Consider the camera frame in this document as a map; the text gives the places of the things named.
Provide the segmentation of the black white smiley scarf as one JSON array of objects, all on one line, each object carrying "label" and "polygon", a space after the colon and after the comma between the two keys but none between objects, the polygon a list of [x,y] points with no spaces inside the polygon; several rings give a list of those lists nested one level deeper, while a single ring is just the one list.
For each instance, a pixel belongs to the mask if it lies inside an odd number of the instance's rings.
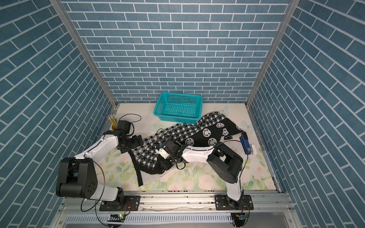
[{"label": "black white smiley scarf", "polygon": [[141,172],[147,174],[163,174],[162,156],[156,153],[156,147],[166,140],[182,145],[196,147],[213,146],[224,136],[234,136],[243,130],[233,121],[219,112],[212,112],[203,116],[195,124],[178,123],[164,129],[143,140],[143,144],[129,150],[133,165],[136,170],[138,186],[148,181],[142,179]]}]

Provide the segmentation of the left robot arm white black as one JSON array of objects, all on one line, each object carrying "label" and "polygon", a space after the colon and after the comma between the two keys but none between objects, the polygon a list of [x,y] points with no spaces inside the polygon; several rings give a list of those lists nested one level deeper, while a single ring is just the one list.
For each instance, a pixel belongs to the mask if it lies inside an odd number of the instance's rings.
[{"label": "left robot arm white black", "polygon": [[100,211],[137,211],[140,196],[125,196],[120,187],[107,186],[106,180],[98,181],[96,167],[113,149],[130,153],[143,145],[140,135],[128,136],[124,131],[109,130],[89,148],[74,157],[60,161],[56,195],[82,198],[101,203]]}]

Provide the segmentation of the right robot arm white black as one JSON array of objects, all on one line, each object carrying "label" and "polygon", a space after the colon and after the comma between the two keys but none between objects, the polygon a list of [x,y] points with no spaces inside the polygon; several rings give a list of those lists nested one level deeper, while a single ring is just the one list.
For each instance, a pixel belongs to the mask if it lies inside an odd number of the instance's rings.
[{"label": "right robot arm white black", "polygon": [[244,170],[243,158],[226,144],[218,142],[208,147],[179,145],[171,140],[156,149],[162,156],[162,167],[168,171],[180,163],[207,163],[226,183],[227,193],[215,196],[215,207],[218,211],[254,209],[252,198],[245,195],[241,188],[240,177]]}]

